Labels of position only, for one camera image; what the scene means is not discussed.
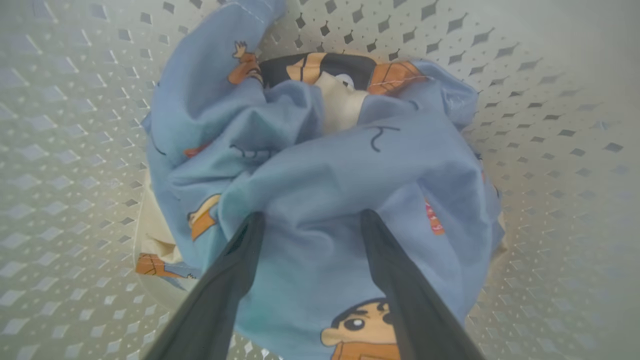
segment cartoon eye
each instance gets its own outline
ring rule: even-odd
[[[384,321],[385,323],[389,324],[389,325],[393,325],[393,321],[391,319],[391,313],[386,314],[385,316],[382,316],[382,321]]]
[[[364,320],[362,319],[351,319],[344,322],[344,327],[347,330],[358,331],[362,330],[364,327]]]
[[[347,75],[347,74],[339,74],[335,76],[336,79],[338,79],[345,87],[347,88],[355,88],[355,85],[353,84],[353,79],[351,79],[351,76]]]

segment blue fabric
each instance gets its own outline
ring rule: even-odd
[[[429,81],[397,98],[368,96],[355,128],[322,136],[317,87],[227,81],[235,42],[253,51],[283,11],[279,0],[228,2],[179,44],[154,94],[144,123],[149,169],[185,262],[205,270],[246,215],[265,212],[236,329],[285,359],[327,360],[334,349],[321,331],[345,309],[384,296],[360,235],[358,214],[371,208],[462,322],[502,238],[495,188],[459,133],[476,93],[415,61]],[[209,142],[194,158],[184,154]],[[193,241],[187,216],[217,193],[210,215],[218,224]],[[425,198],[445,234],[432,231]]]

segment cartoon boy face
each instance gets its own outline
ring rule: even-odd
[[[336,347],[332,360],[400,359],[386,299],[368,300],[336,316],[321,340]]]

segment cartoon print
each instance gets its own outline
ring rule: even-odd
[[[246,78],[254,78],[262,84],[262,71],[254,53],[246,52],[246,42],[236,42],[236,52],[233,57],[238,59],[238,65],[227,77],[230,83],[238,85]]]
[[[331,360],[400,360],[386,299],[371,299],[336,316],[322,331],[322,344],[335,347]]]
[[[198,272],[198,269],[190,268],[184,263],[167,264],[160,260],[157,255],[147,254],[145,252],[141,252],[138,256],[136,272],[142,275],[180,277],[183,279],[196,279],[200,277],[200,274],[193,274],[193,272]]]
[[[444,234],[444,227],[442,227],[442,224],[440,223],[440,220],[436,216],[435,211],[433,211],[433,208],[431,207],[431,205],[429,204],[429,201],[427,201],[427,199],[424,199],[424,203],[427,206],[427,217],[429,218],[429,221],[431,222],[431,231],[433,231],[433,233],[436,234],[436,235],[443,235]]]
[[[207,200],[204,200],[196,211],[189,213],[188,221],[189,227],[191,228],[191,239],[193,241],[196,241],[208,228],[216,225],[216,221],[211,217],[209,210],[215,205],[218,205],[219,200],[220,194],[211,195]]]
[[[354,90],[374,95],[392,95],[400,88],[425,81],[427,77],[412,63],[377,64],[366,56],[307,53],[284,56],[260,64],[265,86],[274,87],[285,80],[314,84],[323,72],[343,81]]]
[[[373,70],[367,91],[374,95],[391,95],[406,85],[426,80],[427,77],[408,61],[380,64]]]
[[[371,138],[371,148],[375,152],[380,152],[380,149],[376,146],[376,140],[382,136],[385,130],[400,131],[400,129],[398,129],[397,127],[390,127],[390,126],[372,126],[372,127],[369,127],[368,129],[378,129],[378,134],[376,134],[376,136]]]

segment perforated plastic surface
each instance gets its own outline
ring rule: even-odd
[[[261,57],[428,58],[474,86],[464,134],[504,194],[509,245],[469,333],[488,359],[624,358],[635,345],[607,322],[638,328],[622,301],[638,299],[636,105],[464,4],[290,0]],[[177,42],[218,5],[0,3],[3,359],[141,359],[168,321],[173,303],[133,272],[140,121]],[[230,358],[278,357],[234,336]]]

